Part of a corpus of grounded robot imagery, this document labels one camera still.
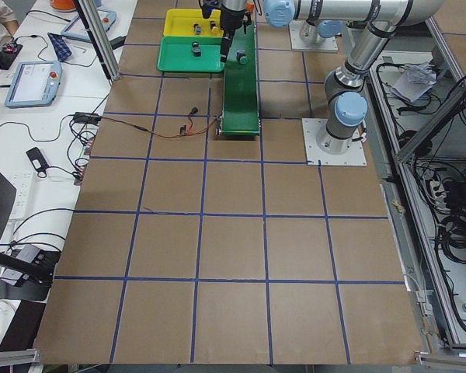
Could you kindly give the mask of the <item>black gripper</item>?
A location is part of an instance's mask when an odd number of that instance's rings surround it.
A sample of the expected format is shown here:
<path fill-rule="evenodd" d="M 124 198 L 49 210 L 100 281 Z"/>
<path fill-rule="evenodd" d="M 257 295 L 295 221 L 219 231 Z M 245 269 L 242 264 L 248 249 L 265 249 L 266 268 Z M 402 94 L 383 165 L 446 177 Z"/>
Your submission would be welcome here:
<path fill-rule="evenodd" d="M 204 19 L 209 19 L 214 9 L 221 12 L 220 27 L 224 36 L 221 39 L 220 61 L 226 62 L 231 49 L 231 39 L 236 31 L 243 29 L 246 33 L 247 27 L 252 24 L 253 7 L 247 0 L 204 0 L 198 3 Z"/>

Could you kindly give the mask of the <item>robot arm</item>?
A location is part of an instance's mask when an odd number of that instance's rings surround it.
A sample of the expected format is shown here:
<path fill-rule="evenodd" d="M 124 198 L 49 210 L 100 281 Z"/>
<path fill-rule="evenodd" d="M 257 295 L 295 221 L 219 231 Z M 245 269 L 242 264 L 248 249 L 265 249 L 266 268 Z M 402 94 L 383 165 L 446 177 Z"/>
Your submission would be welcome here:
<path fill-rule="evenodd" d="M 204 19 L 209 19 L 213 10 L 220 14 L 220 28 L 223 31 L 220 48 L 221 62 L 226 62 L 236 30 L 252 24 L 252 14 L 264 15 L 273 27 L 288 25 L 296 19 L 298 12 L 293 1 L 198 1 Z M 341 32 L 343 22 L 338 20 L 317 20 L 308 17 L 299 30 L 299 38 L 309 44 L 320 44 Z"/>
<path fill-rule="evenodd" d="M 304 19 L 366 23 L 360 39 L 345 62 L 325 80 L 329 105 L 326 125 L 316 135 L 318 147 L 333 155 L 345 153 L 354 131 L 367 115 L 367 101 L 360 95 L 365 75 L 400 26 L 421 23 L 433 16 L 442 1 L 265 1 L 266 21 L 273 27 Z"/>

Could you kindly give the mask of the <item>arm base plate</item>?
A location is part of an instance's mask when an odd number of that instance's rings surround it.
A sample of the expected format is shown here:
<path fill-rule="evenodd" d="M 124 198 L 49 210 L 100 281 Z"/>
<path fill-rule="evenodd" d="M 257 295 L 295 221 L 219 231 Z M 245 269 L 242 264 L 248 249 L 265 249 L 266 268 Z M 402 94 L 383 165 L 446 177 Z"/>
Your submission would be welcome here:
<path fill-rule="evenodd" d="M 341 34 L 342 21 L 322 20 L 316 26 L 304 20 L 294 20 L 289 25 L 290 43 L 293 51 L 336 53 L 336 36 Z"/>
<path fill-rule="evenodd" d="M 356 128 L 345 140 L 333 138 L 326 131 L 327 119 L 303 118 L 302 132 L 306 163 L 313 166 L 366 166 L 367 161 Z"/>

